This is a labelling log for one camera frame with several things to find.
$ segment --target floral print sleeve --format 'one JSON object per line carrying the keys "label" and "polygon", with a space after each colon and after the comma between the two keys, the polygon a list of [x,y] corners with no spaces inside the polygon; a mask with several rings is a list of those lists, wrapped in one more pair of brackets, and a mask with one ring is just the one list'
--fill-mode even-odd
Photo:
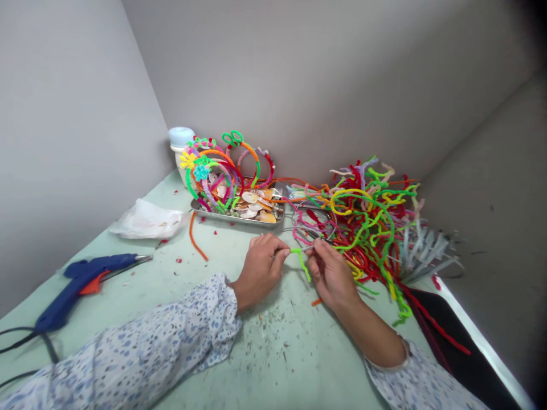
{"label": "floral print sleeve", "polygon": [[488,409],[456,379],[409,341],[407,359],[394,368],[365,358],[372,382],[392,409]]}
{"label": "floral print sleeve", "polygon": [[41,369],[0,409],[147,408],[185,374],[225,360],[241,328],[237,300],[216,274],[184,299],[106,329]]}

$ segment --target gray wall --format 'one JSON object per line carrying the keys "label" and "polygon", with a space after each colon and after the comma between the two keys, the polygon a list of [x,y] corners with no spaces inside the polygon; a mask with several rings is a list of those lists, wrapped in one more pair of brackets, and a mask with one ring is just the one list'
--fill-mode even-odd
{"label": "gray wall", "polygon": [[310,182],[373,154],[425,176],[537,68],[500,0],[123,3],[168,127]]}
{"label": "gray wall", "polygon": [[3,0],[0,59],[1,317],[173,159],[119,1]]}
{"label": "gray wall", "polygon": [[519,89],[423,181],[424,216],[457,229],[465,275],[447,280],[532,395],[545,353],[547,81]]}

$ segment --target table surface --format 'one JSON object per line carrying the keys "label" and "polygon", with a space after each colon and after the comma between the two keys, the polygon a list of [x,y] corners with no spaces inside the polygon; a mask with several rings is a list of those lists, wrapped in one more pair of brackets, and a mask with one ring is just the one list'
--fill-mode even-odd
{"label": "table surface", "polygon": [[[174,171],[144,199],[162,208],[187,211],[191,195],[178,171]],[[290,218],[285,218],[284,226],[291,226]],[[192,246],[187,228],[157,250],[157,240],[124,240],[104,231],[67,264],[119,253],[154,254],[154,259],[103,283],[100,294],[80,299],[68,324],[50,335],[59,357],[72,354],[108,326],[122,325],[149,309],[180,298],[216,272],[224,271],[229,279],[235,280],[249,240],[264,232],[267,230],[248,225],[230,226],[196,218],[193,234],[209,257],[209,262],[205,262]],[[281,228],[273,232],[289,246],[298,246],[291,232],[281,232]],[[341,404],[344,408],[388,408],[371,384],[358,350],[335,318],[322,304],[311,307],[317,294],[313,285],[307,283],[296,255],[287,258],[283,270],[280,286],[243,315],[243,328],[228,360],[179,383],[157,408],[330,409]],[[32,326],[67,285],[68,279],[62,271],[2,318],[0,330]],[[389,292],[378,282],[368,286],[378,291],[379,296],[362,297],[382,319],[393,323],[398,308]],[[432,357],[413,317],[398,326],[397,331]],[[2,336],[1,346],[9,346],[21,336],[22,333]],[[0,382],[49,363],[43,342],[34,339],[0,355]],[[18,385],[5,387],[0,397]]]}

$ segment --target blue glue gun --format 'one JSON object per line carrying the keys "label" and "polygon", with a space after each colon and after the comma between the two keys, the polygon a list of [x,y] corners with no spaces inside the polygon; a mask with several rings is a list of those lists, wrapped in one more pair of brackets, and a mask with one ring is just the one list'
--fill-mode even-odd
{"label": "blue glue gun", "polygon": [[101,282],[151,259],[152,256],[125,253],[71,263],[64,275],[72,280],[40,315],[34,331],[47,333],[60,329],[66,325],[68,315],[80,296],[99,292]]}

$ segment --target red scrap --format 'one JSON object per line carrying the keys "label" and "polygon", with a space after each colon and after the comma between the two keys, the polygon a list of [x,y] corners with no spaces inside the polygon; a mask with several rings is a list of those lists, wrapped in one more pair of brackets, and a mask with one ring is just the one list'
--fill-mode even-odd
{"label": "red scrap", "polygon": [[437,276],[433,275],[431,276],[431,280],[433,281],[433,283],[435,284],[435,287],[437,288],[437,290],[441,290],[442,288],[440,287],[440,283],[439,283],[439,280],[437,279]]}

